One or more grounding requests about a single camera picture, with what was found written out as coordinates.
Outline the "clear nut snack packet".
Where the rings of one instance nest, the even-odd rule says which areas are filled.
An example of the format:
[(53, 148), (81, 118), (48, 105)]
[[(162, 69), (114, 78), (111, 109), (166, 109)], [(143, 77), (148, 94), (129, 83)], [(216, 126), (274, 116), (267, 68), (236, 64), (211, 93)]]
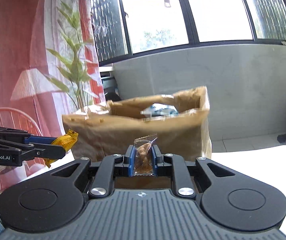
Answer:
[(157, 140), (157, 133), (146, 135), (134, 140), (135, 158), (134, 158), (134, 176), (152, 176), (153, 175), (153, 153), (152, 146)]

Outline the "yellow snack packet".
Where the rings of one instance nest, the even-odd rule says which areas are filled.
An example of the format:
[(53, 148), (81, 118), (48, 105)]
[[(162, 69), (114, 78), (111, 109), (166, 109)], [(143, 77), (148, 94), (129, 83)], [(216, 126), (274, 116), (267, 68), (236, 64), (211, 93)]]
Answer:
[[(63, 155), (64, 157), (66, 153), (72, 149), (72, 147), (76, 144), (77, 141), (78, 141), (78, 133), (69, 129), (65, 135), (62, 135), (56, 138), (51, 144), (62, 147), (65, 150), (65, 154)], [(50, 168), (52, 163), (59, 160), (59, 157), (44, 158), (43, 160), (44, 160), (45, 165), (48, 168)]]

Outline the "white blue-dotted snack packet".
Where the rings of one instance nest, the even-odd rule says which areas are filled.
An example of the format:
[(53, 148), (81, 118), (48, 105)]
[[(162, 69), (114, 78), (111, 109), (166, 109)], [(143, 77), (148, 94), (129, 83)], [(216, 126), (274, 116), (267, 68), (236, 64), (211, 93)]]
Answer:
[(176, 116), (179, 114), (176, 107), (162, 103), (154, 103), (140, 112), (145, 117)]

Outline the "large cardboard box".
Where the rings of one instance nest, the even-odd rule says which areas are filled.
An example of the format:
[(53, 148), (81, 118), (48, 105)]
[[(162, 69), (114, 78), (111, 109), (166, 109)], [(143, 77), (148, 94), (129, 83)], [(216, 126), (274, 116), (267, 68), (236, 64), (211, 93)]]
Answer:
[[(148, 118), (141, 111), (154, 103), (174, 106), (177, 116)], [(107, 101), (62, 116), (65, 131), (78, 133), (71, 151), (74, 158), (101, 161), (114, 153), (124, 154), (135, 139), (156, 134), (162, 153), (181, 155), (187, 161), (211, 158), (208, 114), (210, 101), (205, 86), (172, 95), (153, 95), (123, 101)]]

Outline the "patterned pink curtain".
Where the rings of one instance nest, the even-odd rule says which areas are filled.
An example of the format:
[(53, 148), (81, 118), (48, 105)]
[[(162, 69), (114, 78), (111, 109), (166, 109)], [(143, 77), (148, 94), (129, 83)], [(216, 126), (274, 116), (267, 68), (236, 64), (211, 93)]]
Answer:
[(104, 100), (90, 0), (0, 0), (0, 126), (58, 137)]

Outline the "window with black frame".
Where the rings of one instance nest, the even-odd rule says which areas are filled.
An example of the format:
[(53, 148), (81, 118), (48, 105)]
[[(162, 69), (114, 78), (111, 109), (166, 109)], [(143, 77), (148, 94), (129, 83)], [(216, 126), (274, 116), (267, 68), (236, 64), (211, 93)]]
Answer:
[(100, 65), (164, 51), (281, 44), (286, 0), (90, 0)]

